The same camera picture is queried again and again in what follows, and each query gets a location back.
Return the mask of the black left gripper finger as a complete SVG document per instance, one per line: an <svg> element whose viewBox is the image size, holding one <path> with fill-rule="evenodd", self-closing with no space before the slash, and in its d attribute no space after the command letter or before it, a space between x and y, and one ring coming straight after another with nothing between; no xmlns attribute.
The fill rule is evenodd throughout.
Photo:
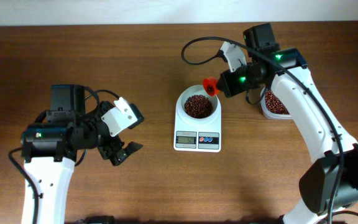
<svg viewBox="0 0 358 224"><path fill-rule="evenodd" d="M110 157L113 166L121 165L129 156L143 148L143 144L130 142L125 148L114 149Z"/></svg>
<svg viewBox="0 0 358 224"><path fill-rule="evenodd" d="M131 107L133 113L137 118L137 121L129 126L129 129L134 129L136 126L138 126L140 123L144 121L144 116L135 104L131 103L129 106Z"/></svg>

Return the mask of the orange plastic measuring scoop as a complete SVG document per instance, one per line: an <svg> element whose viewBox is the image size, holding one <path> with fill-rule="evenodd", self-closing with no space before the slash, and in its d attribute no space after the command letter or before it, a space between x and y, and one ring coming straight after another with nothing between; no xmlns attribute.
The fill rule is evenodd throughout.
<svg viewBox="0 0 358 224"><path fill-rule="evenodd" d="M220 90L217 88L218 79L214 77L208 77L203 80L203 88L209 96L216 96Z"/></svg>

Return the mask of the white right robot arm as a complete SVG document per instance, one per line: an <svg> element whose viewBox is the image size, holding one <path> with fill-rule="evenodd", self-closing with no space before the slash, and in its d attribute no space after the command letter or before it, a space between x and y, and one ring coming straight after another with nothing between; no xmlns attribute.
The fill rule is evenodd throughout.
<svg viewBox="0 0 358 224"><path fill-rule="evenodd" d="M298 49L281 49L270 24L245 30L244 40L223 40L221 54L229 70L216 87L232 97L265 85L283 103L303 136L312 165L299 181L300 201L281 221L331 222L358 202L358 142L323 100Z"/></svg>

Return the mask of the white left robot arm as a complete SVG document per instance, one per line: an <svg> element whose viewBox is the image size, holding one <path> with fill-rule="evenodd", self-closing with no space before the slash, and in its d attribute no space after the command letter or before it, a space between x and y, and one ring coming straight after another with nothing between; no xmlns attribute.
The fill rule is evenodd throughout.
<svg viewBox="0 0 358 224"><path fill-rule="evenodd" d="M79 150L97 149L113 166L142 148L119 137L144 121L138 107L118 97L101 101L87 86L51 86L50 108L21 135L25 178L22 223L63 223L71 177Z"/></svg>

